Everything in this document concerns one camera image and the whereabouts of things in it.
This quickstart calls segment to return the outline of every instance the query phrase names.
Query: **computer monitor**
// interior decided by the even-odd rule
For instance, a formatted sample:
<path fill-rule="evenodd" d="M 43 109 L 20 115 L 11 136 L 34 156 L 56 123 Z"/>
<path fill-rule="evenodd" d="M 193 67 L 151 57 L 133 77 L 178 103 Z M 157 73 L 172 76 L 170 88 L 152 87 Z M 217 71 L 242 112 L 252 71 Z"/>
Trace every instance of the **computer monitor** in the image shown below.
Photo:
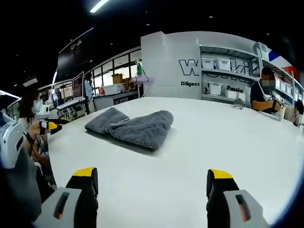
<path fill-rule="evenodd" d="M 73 97 L 84 97 L 84 72 L 73 79 Z"/>

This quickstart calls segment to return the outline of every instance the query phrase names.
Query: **gray towel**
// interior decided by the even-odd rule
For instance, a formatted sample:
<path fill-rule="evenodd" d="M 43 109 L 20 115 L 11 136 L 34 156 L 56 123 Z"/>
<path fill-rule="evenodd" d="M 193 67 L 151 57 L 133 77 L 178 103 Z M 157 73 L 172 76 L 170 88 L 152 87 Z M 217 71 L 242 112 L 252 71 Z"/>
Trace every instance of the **gray towel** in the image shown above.
<path fill-rule="evenodd" d="M 110 108 L 104 113 L 91 120 L 85 125 L 88 131 L 97 132 L 100 134 L 107 134 L 109 124 L 116 124 L 121 121 L 128 120 L 129 117 L 118 111 L 116 108 Z"/>
<path fill-rule="evenodd" d="M 170 112 L 159 111 L 123 123 L 110 124 L 107 130 L 114 138 L 158 149 L 165 141 L 172 123 L 173 115 Z"/>

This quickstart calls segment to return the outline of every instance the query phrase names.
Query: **white table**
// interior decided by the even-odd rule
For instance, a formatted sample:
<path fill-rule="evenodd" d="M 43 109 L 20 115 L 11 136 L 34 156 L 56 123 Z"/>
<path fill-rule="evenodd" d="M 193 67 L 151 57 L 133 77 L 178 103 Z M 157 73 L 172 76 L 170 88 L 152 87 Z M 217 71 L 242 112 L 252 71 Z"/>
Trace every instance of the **white table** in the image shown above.
<path fill-rule="evenodd" d="M 292 123 L 251 109 L 210 101 L 147 97 L 116 105 L 130 118 L 168 110 L 174 122 L 151 155 L 86 133 L 102 113 L 77 119 L 49 138 L 58 186 L 78 169 L 98 168 L 98 227 L 207 227 L 210 168 L 233 175 L 274 223 L 288 204 L 302 170 L 304 136 Z"/>

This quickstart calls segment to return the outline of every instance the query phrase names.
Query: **dark hair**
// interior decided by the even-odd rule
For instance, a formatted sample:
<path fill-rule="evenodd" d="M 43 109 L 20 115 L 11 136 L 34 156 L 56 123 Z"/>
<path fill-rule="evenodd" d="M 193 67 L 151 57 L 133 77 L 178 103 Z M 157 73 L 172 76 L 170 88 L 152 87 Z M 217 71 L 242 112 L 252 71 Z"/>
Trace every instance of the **dark hair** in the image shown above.
<path fill-rule="evenodd" d="M 37 97 L 38 97 L 38 91 L 34 90 L 25 93 L 21 98 L 20 106 L 19 106 L 19 117 L 26 118 L 28 123 L 30 119 L 34 117 L 32 107 Z"/>
<path fill-rule="evenodd" d="M 303 106 L 303 103 L 302 103 L 302 101 L 301 101 L 300 99 L 296 101 L 295 107 L 297 108 L 297 110 L 299 111 L 299 113 L 300 113 L 301 115 L 303 115 L 304 106 Z"/>
<path fill-rule="evenodd" d="M 92 78 L 92 74 L 91 74 L 91 72 L 89 72 L 89 73 L 87 73 L 86 75 L 85 75 L 85 80 L 90 80 Z"/>
<path fill-rule="evenodd" d="M 263 70 L 262 70 L 262 74 L 263 75 L 271 75 L 271 76 L 275 77 L 274 72 L 269 67 L 264 67 Z"/>

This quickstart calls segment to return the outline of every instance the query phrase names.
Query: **black ceiling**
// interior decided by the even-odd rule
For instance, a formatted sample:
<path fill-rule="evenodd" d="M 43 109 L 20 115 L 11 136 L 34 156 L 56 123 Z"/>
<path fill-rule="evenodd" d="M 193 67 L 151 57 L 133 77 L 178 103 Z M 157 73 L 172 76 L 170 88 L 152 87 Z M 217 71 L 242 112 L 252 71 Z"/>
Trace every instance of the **black ceiling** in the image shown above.
<path fill-rule="evenodd" d="M 207 5 L 201 0 L 109 0 L 96 13 L 90 13 L 98 1 L 22 1 L 5 6 L 7 16 L 2 30 L 5 60 L 0 90 L 22 96 L 25 91 L 22 84 L 30 76 L 38 79 L 36 88 L 50 84 L 58 52 L 93 27 L 93 62 L 87 67 L 140 46 L 140 37 L 153 32 L 218 31 L 263 42 L 304 70 L 303 17 L 296 7 L 276 6 L 274 11 L 273 6 L 230 4 L 219 9 L 219 3 Z M 14 100 L 0 96 L 0 108 Z"/>

